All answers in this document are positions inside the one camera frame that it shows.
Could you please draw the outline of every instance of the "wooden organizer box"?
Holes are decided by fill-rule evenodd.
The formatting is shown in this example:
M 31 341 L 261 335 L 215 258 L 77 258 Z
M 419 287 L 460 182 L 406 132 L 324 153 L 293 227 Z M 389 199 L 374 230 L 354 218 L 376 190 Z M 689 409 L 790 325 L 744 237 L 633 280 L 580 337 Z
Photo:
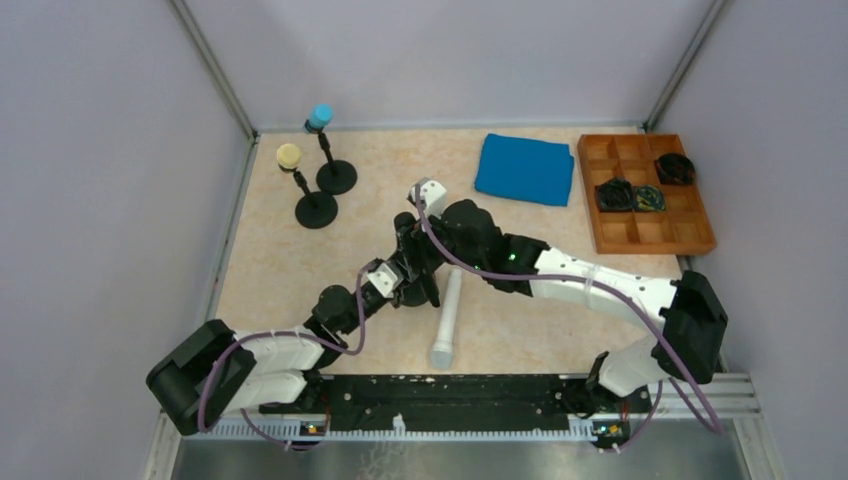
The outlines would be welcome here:
M 662 185 L 654 168 L 662 154 L 685 155 L 677 135 L 583 135 L 577 153 L 598 253 L 701 255 L 715 248 L 698 188 Z M 666 211 L 601 212 L 595 187 L 613 177 L 658 187 Z

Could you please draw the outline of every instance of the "white tube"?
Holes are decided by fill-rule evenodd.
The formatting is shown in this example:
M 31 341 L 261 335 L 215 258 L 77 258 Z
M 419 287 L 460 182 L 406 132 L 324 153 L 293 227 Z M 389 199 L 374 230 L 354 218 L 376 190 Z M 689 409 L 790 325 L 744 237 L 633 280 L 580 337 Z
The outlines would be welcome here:
M 430 351 L 433 368 L 447 370 L 453 362 L 453 331 L 456 324 L 456 307 L 459 305 L 459 290 L 462 286 L 462 270 L 454 267 L 448 277 L 445 301 L 439 319 L 439 333 Z

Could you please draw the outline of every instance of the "yellow round object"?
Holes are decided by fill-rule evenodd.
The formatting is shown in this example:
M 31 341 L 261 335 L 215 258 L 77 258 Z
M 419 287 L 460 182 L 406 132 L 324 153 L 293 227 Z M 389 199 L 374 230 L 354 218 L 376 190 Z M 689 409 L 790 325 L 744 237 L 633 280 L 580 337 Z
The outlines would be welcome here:
M 287 170 L 294 170 L 300 165 L 303 151 L 293 143 L 287 143 L 277 149 L 277 163 Z

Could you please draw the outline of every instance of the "reflective floor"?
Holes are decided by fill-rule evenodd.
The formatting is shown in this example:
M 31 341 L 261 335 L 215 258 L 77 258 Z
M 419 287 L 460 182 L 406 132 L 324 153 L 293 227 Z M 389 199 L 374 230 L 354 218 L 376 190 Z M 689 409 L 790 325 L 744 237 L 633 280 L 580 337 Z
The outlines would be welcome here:
M 328 443 L 301 454 L 259 441 L 183 441 L 174 477 L 218 479 L 747 479 L 732 426 L 655 421 L 621 455 L 574 443 Z

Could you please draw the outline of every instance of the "blue cap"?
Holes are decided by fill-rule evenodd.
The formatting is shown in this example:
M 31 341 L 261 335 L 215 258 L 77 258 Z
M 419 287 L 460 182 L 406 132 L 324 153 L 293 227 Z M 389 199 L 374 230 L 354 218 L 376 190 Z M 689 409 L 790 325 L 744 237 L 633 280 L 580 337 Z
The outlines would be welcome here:
M 316 105 L 309 116 L 309 126 L 314 129 L 324 128 L 333 119 L 333 107 L 327 104 Z

